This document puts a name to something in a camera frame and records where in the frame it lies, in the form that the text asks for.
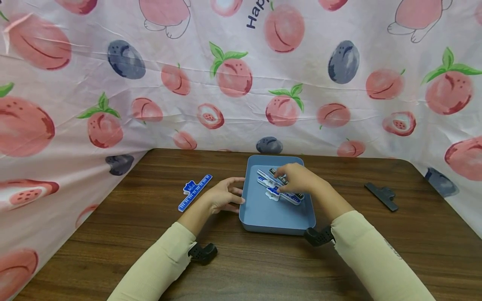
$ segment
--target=arm sleeve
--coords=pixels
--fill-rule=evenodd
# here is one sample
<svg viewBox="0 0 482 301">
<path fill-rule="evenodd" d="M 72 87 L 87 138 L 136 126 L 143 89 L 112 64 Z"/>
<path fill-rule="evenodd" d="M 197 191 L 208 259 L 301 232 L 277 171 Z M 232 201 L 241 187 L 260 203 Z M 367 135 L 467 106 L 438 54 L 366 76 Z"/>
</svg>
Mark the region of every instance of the arm sleeve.
<svg viewBox="0 0 482 301">
<path fill-rule="evenodd" d="M 383 236 L 357 211 L 332 222 L 335 249 L 374 301 L 435 301 Z"/>
<path fill-rule="evenodd" d="M 158 301 L 190 263 L 196 237 L 175 222 L 129 269 L 107 301 Z"/>
</svg>

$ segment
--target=blue tray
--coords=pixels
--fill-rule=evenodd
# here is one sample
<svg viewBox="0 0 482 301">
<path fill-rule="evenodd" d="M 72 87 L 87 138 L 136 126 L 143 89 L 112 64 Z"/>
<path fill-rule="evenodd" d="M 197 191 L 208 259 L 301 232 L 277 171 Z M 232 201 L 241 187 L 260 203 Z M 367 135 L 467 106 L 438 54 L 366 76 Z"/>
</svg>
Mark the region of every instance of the blue tray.
<svg viewBox="0 0 482 301">
<path fill-rule="evenodd" d="M 249 157 L 242 193 L 246 203 L 240 206 L 240 221 L 247 231 L 302 236 L 307 228 L 315 227 L 315 211 L 309 194 L 305 194 L 305 199 L 298 206 L 283 198 L 276 202 L 265 195 L 266 187 L 257 182 L 258 170 L 269 175 L 270 168 L 277 169 L 287 163 L 304 165 L 298 157 Z"/>
</svg>

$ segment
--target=fabric backdrop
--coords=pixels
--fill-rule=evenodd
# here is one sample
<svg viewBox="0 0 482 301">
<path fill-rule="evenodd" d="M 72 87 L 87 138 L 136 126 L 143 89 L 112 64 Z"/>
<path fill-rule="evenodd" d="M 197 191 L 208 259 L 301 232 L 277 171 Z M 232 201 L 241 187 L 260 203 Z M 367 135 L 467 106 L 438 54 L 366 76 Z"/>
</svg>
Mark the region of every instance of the fabric backdrop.
<svg viewBox="0 0 482 301">
<path fill-rule="evenodd" d="M 478 0 L 0 2 L 0 301 L 152 148 L 404 159 L 482 236 Z"/>
</svg>

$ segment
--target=pink peach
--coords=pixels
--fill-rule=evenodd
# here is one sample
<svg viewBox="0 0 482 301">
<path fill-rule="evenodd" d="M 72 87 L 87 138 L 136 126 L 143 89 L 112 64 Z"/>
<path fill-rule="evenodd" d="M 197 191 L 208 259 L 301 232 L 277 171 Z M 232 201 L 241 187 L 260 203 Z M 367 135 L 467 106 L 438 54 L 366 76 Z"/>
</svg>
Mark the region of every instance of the pink peach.
<svg viewBox="0 0 482 301">
<path fill-rule="evenodd" d="M 34 67 L 61 69 L 70 62 L 72 47 L 60 28 L 34 14 L 15 15 L 4 30 L 15 51 Z"/>
<path fill-rule="evenodd" d="M 278 127 L 289 127 L 298 120 L 300 108 L 289 96 L 276 96 L 266 107 L 266 118 Z"/>
<path fill-rule="evenodd" d="M 97 147 L 113 147 L 124 137 L 119 119 L 112 114 L 97 112 L 87 122 L 89 139 Z"/>
<path fill-rule="evenodd" d="M 223 113 L 213 104 L 198 106 L 199 122 L 210 130 L 219 129 L 224 124 Z"/>
<path fill-rule="evenodd" d="M 0 300 L 6 301 L 30 280 L 39 264 L 33 249 L 19 249 L 0 257 Z"/>
<path fill-rule="evenodd" d="M 462 110 L 472 96 L 472 81 L 458 71 L 440 74 L 428 84 L 425 93 L 428 107 L 441 115 L 450 115 Z"/>
<path fill-rule="evenodd" d="M 301 44 L 305 36 L 305 20 L 298 9 L 289 4 L 281 4 L 269 13 L 264 31 L 272 50 L 291 52 Z"/>
<path fill-rule="evenodd" d="M 25 206 L 37 199 L 56 193 L 59 185 L 55 182 L 35 181 L 29 179 L 0 182 L 0 212 Z"/>
<path fill-rule="evenodd" d="M 192 136 L 185 131 L 177 132 L 174 137 L 174 144 L 179 147 L 180 149 L 196 149 L 198 147 L 198 143 Z"/>
<path fill-rule="evenodd" d="M 77 220 L 75 221 L 75 228 L 79 228 L 85 220 L 91 215 L 92 212 L 94 212 L 99 205 L 90 205 L 87 208 L 85 208 L 80 214 Z"/>
<path fill-rule="evenodd" d="M 164 65 L 161 70 L 161 80 L 169 91 L 179 95 L 188 95 L 191 83 L 180 66 Z"/>
<path fill-rule="evenodd" d="M 13 96 L 0 98 L 0 153 L 29 157 L 46 148 L 54 136 L 54 122 L 37 104 Z"/>
<path fill-rule="evenodd" d="M 131 105 L 134 118 L 140 121 L 159 122 L 162 121 L 162 110 L 152 100 L 147 98 L 136 98 Z"/>
<path fill-rule="evenodd" d="M 365 144 L 361 141 L 348 140 L 343 142 L 336 151 L 339 157 L 358 157 L 365 152 Z"/>
<path fill-rule="evenodd" d="M 88 14 L 97 5 L 97 0 L 55 0 L 66 10 L 75 14 Z"/>
<path fill-rule="evenodd" d="M 317 118 L 321 126 L 338 128 L 350 121 L 350 111 L 342 104 L 327 104 L 318 109 Z"/>
<path fill-rule="evenodd" d="M 217 83 L 225 95 L 241 97 L 251 90 L 253 75 L 243 60 L 227 59 L 217 71 Z"/>
<path fill-rule="evenodd" d="M 389 133 L 408 136 L 414 132 L 416 120 L 412 112 L 396 112 L 383 119 L 382 126 Z"/>
<path fill-rule="evenodd" d="M 445 162 L 462 177 L 482 181 L 482 136 L 450 146 L 445 152 Z"/>
<path fill-rule="evenodd" d="M 216 14 L 223 17 L 231 17 L 241 7 L 242 0 L 211 0 L 211 8 Z"/>
<path fill-rule="evenodd" d="M 379 69 L 366 80 L 366 92 L 372 99 L 393 99 L 403 90 L 402 75 L 391 69 Z"/>
<path fill-rule="evenodd" d="M 327 11 L 334 12 L 345 5 L 348 0 L 318 0 L 321 6 Z"/>
</svg>

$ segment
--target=blue ruler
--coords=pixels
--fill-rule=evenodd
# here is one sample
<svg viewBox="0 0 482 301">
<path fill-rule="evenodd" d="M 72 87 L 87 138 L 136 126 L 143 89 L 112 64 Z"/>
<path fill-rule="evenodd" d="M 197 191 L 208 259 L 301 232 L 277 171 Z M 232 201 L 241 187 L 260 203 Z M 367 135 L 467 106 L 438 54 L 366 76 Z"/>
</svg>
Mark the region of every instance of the blue ruler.
<svg viewBox="0 0 482 301">
<path fill-rule="evenodd" d="M 180 212 L 184 212 L 186 208 L 192 203 L 192 201 L 198 196 L 199 192 L 206 186 L 206 184 L 213 178 L 212 175 L 207 174 L 204 178 L 199 182 L 199 184 L 194 183 L 194 181 L 189 181 L 184 186 L 184 194 L 188 194 L 188 196 L 184 199 L 184 201 L 179 204 L 177 209 Z"/>
</svg>

